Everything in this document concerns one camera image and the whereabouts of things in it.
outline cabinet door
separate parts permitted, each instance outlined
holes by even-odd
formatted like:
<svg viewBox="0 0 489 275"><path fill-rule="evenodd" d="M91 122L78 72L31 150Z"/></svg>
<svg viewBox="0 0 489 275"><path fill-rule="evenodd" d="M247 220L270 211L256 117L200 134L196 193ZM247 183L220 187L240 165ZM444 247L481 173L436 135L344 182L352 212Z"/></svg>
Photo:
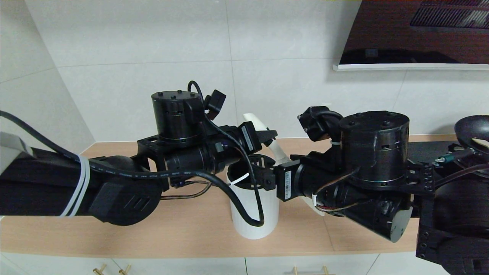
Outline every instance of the cabinet door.
<svg viewBox="0 0 489 275"><path fill-rule="evenodd" d="M246 275L245 258L114 259L128 275Z"/></svg>
<svg viewBox="0 0 489 275"><path fill-rule="evenodd" d="M415 252L382 253L368 275L449 275L441 265L415 255Z"/></svg>
<svg viewBox="0 0 489 275"><path fill-rule="evenodd" d="M119 275L119 267L107 258L77 258L3 253L5 258L30 275L93 275L93 269L106 268L104 275Z"/></svg>
<svg viewBox="0 0 489 275"><path fill-rule="evenodd" d="M330 274L365 275L378 254L332 255L332 256L287 256L247 257L248 275L324 274L326 266Z"/></svg>
<svg viewBox="0 0 489 275"><path fill-rule="evenodd" d="M0 274L1 275L28 275L24 270L0 255Z"/></svg>

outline wooden table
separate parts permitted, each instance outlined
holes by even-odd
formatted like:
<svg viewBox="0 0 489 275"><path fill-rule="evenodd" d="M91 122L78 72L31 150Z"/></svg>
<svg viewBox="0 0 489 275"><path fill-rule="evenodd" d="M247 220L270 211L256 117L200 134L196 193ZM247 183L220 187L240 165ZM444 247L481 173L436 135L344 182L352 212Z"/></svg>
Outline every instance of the wooden table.
<svg viewBox="0 0 489 275"><path fill-rule="evenodd" d="M412 136L414 141L454 139L451 135ZM329 141L280 139L288 154L325 151ZM96 143L84 155L136 153L135 142ZM165 194L189 194L187 186ZM418 220L412 219L395 244L346 219L316 214L296 198L280 203L279 222L269 236L248 240L234 230L229 199L217 188L195 199L160 202L142 222L118 227L93 217L5 217L1 223L3 252L119 257L192 258L407 252L416 249Z"/></svg>

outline label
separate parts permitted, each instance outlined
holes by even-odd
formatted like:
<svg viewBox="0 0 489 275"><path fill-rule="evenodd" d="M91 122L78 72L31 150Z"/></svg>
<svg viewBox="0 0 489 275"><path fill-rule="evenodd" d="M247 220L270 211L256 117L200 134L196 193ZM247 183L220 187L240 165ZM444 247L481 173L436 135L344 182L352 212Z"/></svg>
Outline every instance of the label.
<svg viewBox="0 0 489 275"><path fill-rule="evenodd" d="M285 199L290 199L290 186L292 184L292 171L285 172Z"/></svg>
<svg viewBox="0 0 489 275"><path fill-rule="evenodd" d="M246 143L248 144L248 148L250 151L253 151L253 143L251 143L251 140L249 139L248 131L246 130L246 127L241 128L241 132L243 132L244 139L246 140Z"/></svg>

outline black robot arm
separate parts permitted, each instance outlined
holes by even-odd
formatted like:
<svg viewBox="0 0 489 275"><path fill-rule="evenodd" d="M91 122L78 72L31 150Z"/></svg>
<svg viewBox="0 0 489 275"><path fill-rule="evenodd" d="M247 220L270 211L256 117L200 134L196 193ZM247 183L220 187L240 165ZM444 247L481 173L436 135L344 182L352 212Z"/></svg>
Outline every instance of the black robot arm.
<svg viewBox="0 0 489 275"><path fill-rule="evenodd" d="M462 119L455 129L460 145L418 162L409 158L405 115L378 111L343 117L327 107L309 107L298 116L302 128L312 141L330 138L331 148L292 155L290 162L269 169L253 165L250 157L262 144L270 145L276 131L256 131L251 122L218 127L212 120L225 95L214 91L204 99L193 81L187 90L152 95L158 134L139 140L130 158L87 160L0 111L54 151L30 148L2 133L0 215L92 215L127 226L150 215L160 200L194 198L214 185L246 222L261 226L258 188L276 188L282 201L310 197L318 210L347 217L392 242L417 217L417 257L454 275L489 275L489 148L473 141L489 140L489 116ZM148 159L157 172L150 171ZM214 175L239 161L255 190L258 220ZM195 183L207 186L193 195L162 195L170 187Z"/></svg>
<svg viewBox="0 0 489 275"><path fill-rule="evenodd" d="M309 107L299 121L312 141L331 137L324 153L293 156L273 172L282 201L306 196L397 242L419 217L416 256L450 274L489 274L489 116L456 124L458 144L430 162L408 158L409 119L380 111L345 118Z"/></svg>

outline gold cabinet handle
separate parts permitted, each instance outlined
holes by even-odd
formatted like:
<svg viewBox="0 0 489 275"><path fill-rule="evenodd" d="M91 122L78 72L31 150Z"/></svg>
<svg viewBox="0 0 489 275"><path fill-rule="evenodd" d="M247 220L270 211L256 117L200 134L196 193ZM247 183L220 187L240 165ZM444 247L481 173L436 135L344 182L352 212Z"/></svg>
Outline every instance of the gold cabinet handle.
<svg viewBox="0 0 489 275"><path fill-rule="evenodd" d="M121 275L127 275L127 273L129 272L130 269L131 269L131 265L128 265L126 267L126 270L122 270L122 269L119 270L119 274L121 274Z"/></svg>
<svg viewBox="0 0 489 275"><path fill-rule="evenodd" d="M107 267L106 264L103 264L102 267L100 269L98 268L94 268L93 269L93 273L97 274L97 275L104 275L104 269Z"/></svg>
<svg viewBox="0 0 489 275"><path fill-rule="evenodd" d="M328 268L326 266L323 266L323 271L324 271L324 274L316 274L316 275L335 275L335 274L330 274L328 272ZM297 273L297 267L294 266L294 275L299 275Z"/></svg>

